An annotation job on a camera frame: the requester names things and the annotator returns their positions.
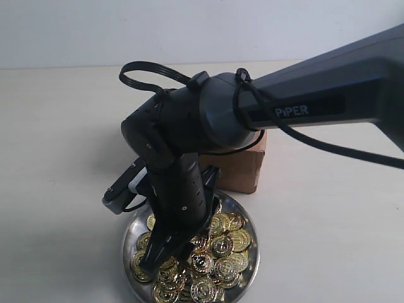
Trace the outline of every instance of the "white table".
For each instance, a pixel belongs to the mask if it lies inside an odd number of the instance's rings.
[[[176,66],[194,74],[292,61]],[[148,97],[119,68],[0,71],[0,302],[134,302],[122,274],[122,233],[104,191],[134,158],[120,122]],[[173,82],[143,75],[166,87]],[[368,124],[300,128],[401,157]],[[258,190],[232,194],[250,213],[261,264],[242,302],[403,302],[404,172],[268,134]]]

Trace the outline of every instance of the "black cable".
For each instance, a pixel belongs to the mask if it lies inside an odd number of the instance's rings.
[[[147,202],[147,199],[145,199],[144,201],[142,201],[141,203],[135,205],[134,207],[130,207],[130,208],[123,208],[122,212],[124,213],[130,213],[131,211],[137,210],[138,208],[141,208],[143,205],[145,205]]]
[[[119,79],[122,83],[124,83],[125,85],[127,85],[131,88],[135,88],[137,90],[145,90],[148,92],[154,92],[159,96],[165,95],[165,90],[162,87],[155,85],[155,84],[144,83],[144,82],[140,82],[140,81],[131,79],[125,75],[125,73],[127,73],[129,71],[149,71],[151,73],[160,74],[167,78],[173,79],[184,85],[186,85],[188,83],[188,81],[190,80],[190,77],[188,77],[184,74],[181,74],[180,72],[178,72],[174,69],[168,68],[164,65],[154,63],[154,62],[135,61],[135,62],[127,63],[122,67],[121,72],[119,73]]]
[[[211,153],[211,152],[209,152],[209,153],[203,153],[203,155],[209,155],[209,156],[228,156],[228,155],[233,155],[233,154],[235,154],[235,153],[243,152],[244,150],[249,150],[250,148],[252,148],[253,146],[256,146],[256,145],[261,141],[261,139],[264,137],[264,134],[265,134],[265,130],[260,131],[258,138],[257,138],[254,142],[252,142],[251,144],[248,144],[248,145],[245,146],[245,147],[238,148],[238,149],[236,149],[236,150],[225,151],[225,152],[223,152],[223,153]]]
[[[257,90],[257,88],[252,85],[250,82],[243,81],[242,86],[244,89],[250,91],[254,98],[256,99],[257,103],[262,108],[266,118],[271,120],[278,128],[280,128],[284,133],[291,136],[292,138],[307,144],[311,147],[317,148],[319,150],[323,150],[325,152],[334,153],[341,156],[346,156],[350,158],[354,158],[357,160],[363,160],[367,162],[377,163],[385,166],[395,167],[397,169],[404,169],[404,160],[389,156],[380,155],[377,153],[369,153],[367,151],[356,150],[353,148],[347,148],[339,145],[334,145],[330,143],[326,143],[323,141],[316,140],[314,138],[308,137],[305,134],[302,134],[285,122],[283,122],[265,103],[264,98],[261,96],[263,95],[268,100],[274,100],[270,94],[266,92],[262,92]]]

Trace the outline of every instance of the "brown cardboard box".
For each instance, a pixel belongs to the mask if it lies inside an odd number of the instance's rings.
[[[202,155],[199,163],[202,170],[208,165],[221,168],[218,189],[251,194],[257,189],[265,148],[266,132],[262,140],[249,150],[228,156]]]

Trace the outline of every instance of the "stainless steel bowl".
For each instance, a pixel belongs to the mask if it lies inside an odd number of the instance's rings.
[[[256,228],[253,224],[248,213],[243,209],[243,207],[236,202],[230,196],[217,191],[216,195],[220,198],[222,202],[222,212],[228,213],[231,211],[236,211],[240,213],[245,219],[246,224],[244,229],[246,229],[251,235],[251,246],[249,248],[249,267],[242,272],[242,278],[240,284],[234,288],[227,289],[225,291],[225,301],[224,302],[237,302],[241,297],[247,292],[248,288],[252,284],[256,273],[258,271],[259,265],[259,245],[258,238],[256,234]],[[149,206],[145,206],[138,210],[133,217],[133,221],[129,224],[128,229],[124,235],[122,242],[122,256],[124,272],[128,279],[129,286],[133,290],[133,294],[137,301],[142,303],[151,303],[152,291],[151,283],[140,283],[135,280],[131,271],[131,257],[136,253],[136,240],[138,237],[147,232],[146,219],[152,213],[152,209]]]

